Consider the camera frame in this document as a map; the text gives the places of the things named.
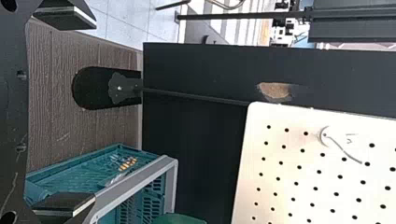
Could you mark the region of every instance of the plastic crate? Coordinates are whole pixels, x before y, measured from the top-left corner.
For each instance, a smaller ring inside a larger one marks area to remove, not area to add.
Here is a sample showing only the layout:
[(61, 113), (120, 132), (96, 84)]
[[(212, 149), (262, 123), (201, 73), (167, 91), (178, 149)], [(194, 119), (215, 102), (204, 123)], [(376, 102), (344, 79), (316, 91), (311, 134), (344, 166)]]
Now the plastic crate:
[[(95, 193), (105, 188), (106, 183), (117, 175), (128, 175), (157, 158), (157, 155), (121, 144), (106, 147), (28, 174), (25, 201), (32, 205), (59, 191)], [(131, 160), (134, 161), (133, 165), (128, 163)], [(162, 175), (102, 217), (98, 223), (150, 224), (163, 214), (164, 186), (165, 175)]]

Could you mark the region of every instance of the black rod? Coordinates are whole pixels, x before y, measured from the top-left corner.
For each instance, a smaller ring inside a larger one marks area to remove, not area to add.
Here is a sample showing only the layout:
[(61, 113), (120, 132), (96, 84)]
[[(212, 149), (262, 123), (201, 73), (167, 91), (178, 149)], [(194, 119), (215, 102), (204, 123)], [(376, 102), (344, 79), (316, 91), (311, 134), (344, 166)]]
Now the black rod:
[(232, 19), (395, 19), (396, 7), (379, 8), (348, 8), (314, 10), (307, 7), (305, 11), (288, 12), (257, 12), (257, 13), (228, 13), (228, 14), (204, 14), (204, 15), (177, 15), (180, 21), (205, 21), (205, 20), (232, 20)]
[(203, 14), (203, 15), (177, 15), (180, 21), (207, 21), (207, 20), (242, 20), (242, 19), (286, 19), (303, 18), (305, 12), (259, 12), (259, 13), (227, 13), (227, 14)]
[(178, 6), (186, 5), (186, 4), (190, 3), (190, 2), (191, 2), (191, 0), (183, 0), (183, 1), (180, 1), (180, 2), (173, 3), (173, 4), (165, 5), (165, 6), (162, 6), (162, 7), (156, 7), (155, 10), (160, 11), (160, 10), (167, 9), (167, 8), (170, 8), (170, 7), (178, 7)]
[(181, 97), (181, 98), (186, 98), (186, 99), (208, 101), (208, 102), (220, 103), (220, 104), (226, 104), (226, 105), (248, 106), (251, 103), (251, 102), (246, 102), (246, 101), (230, 100), (230, 99), (223, 99), (223, 98), (202, 96), (202, 95), (195, 95), (195, 94), (187, 94), (187, 93), (175, 92), (175, 91), (161, 91), (161, 90), (155, 90), (155, 89), (150, 89), (150, 88), (138, 88), (136, 90), (139, 90), (142, 92), (147, 92), (147, 93), (176, 96), (176, 97)]

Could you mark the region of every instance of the white pegboard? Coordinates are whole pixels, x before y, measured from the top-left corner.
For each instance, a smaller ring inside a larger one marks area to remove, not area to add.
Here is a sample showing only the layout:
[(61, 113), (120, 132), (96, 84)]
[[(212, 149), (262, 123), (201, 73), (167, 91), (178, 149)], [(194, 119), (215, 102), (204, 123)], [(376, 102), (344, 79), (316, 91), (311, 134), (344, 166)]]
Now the white pegboard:
[(390, 119), (250, 105), (233, 224), (395, 223), (395, 131)]

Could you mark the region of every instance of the wooden slat wall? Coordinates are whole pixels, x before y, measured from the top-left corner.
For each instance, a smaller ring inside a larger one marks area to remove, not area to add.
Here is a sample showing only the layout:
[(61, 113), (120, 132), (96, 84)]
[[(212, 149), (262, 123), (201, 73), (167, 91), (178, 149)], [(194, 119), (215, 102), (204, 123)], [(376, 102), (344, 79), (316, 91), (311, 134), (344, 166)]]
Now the wooden slat wall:
[(141, 105), (84, 110), (71, 93), (75, 73), (87, 66), (142, 70), (142, 52), (38, 21), (26, 29), (30, 64), (27, 171), (114, 143), (141, 147)]

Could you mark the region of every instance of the bolt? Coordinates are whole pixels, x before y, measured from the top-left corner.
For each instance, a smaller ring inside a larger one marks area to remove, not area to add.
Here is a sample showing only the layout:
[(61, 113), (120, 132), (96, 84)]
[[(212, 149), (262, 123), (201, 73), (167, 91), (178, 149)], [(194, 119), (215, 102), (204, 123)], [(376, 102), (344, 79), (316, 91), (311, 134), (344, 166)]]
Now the bolt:
[(17, 145), (16, 150), (18, 153), (22, 153), (22, 152), (26, 151), (26, 148), (27, 148), (26, 144), (20, 143)]
[(26, 74), (26, 72), (25, 72), (25, 71), (22, 71), (22, 70), (18, 71), (18, 72), (17, 72), (17, 78), (19, 78), (19, 79), (22, 80), (22, 81), (25, 81), (25, 80), (27, 79), (27, 74)]

